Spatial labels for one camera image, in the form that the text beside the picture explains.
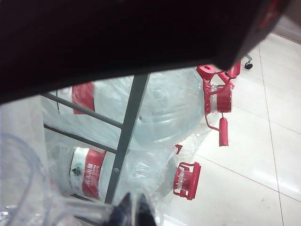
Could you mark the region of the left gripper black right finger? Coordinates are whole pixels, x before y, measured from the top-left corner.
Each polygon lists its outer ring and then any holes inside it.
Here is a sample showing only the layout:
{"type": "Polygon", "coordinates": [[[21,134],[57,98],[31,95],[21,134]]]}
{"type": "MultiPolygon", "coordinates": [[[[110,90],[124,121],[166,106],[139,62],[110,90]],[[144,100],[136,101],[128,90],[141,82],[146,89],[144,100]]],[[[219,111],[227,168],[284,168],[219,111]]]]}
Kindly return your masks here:
{"type": "Polygon", "coordinates": [[[144,194],[141,194],[137,201],[137,225],[156,226],[151,203],[144,194]]]}

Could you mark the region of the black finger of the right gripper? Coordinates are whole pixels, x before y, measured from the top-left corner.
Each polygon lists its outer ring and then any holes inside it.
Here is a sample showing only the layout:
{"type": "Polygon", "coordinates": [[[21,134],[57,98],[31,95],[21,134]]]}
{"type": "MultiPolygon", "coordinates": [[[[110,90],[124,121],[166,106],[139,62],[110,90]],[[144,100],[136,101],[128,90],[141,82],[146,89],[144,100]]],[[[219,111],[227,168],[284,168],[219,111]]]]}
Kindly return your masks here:
{"type": "Polygon", "coordinates": [[[256,41],[250,0],[3,0],[0,101],[93,79],[214,63],[256,41]]]}

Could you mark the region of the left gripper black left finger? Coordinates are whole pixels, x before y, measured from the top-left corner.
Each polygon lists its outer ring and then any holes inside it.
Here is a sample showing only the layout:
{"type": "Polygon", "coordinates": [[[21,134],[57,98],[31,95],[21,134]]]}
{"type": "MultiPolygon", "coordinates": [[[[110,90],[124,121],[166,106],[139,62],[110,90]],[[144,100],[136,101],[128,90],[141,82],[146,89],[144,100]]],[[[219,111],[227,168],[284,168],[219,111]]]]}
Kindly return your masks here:
{"type": "Polygon", "coordinates": [[[109,220],[105,223],[106,226],[133,226],[134,217],[134,200],[130,193],[122,198],[117,206],[113,207],[109,220]]]}

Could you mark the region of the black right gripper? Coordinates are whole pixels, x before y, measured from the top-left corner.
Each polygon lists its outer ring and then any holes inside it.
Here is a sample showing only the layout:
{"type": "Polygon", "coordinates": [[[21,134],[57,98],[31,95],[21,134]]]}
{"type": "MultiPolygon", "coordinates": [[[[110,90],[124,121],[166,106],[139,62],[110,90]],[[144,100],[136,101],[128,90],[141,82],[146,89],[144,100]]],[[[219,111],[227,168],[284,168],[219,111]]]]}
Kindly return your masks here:
{"type": "Polygon", "coordinates": [[[260,0],[250,25],[249,43],[257,44],[266,38],[275,28],[289,3],[289,0],[260,0]]]}

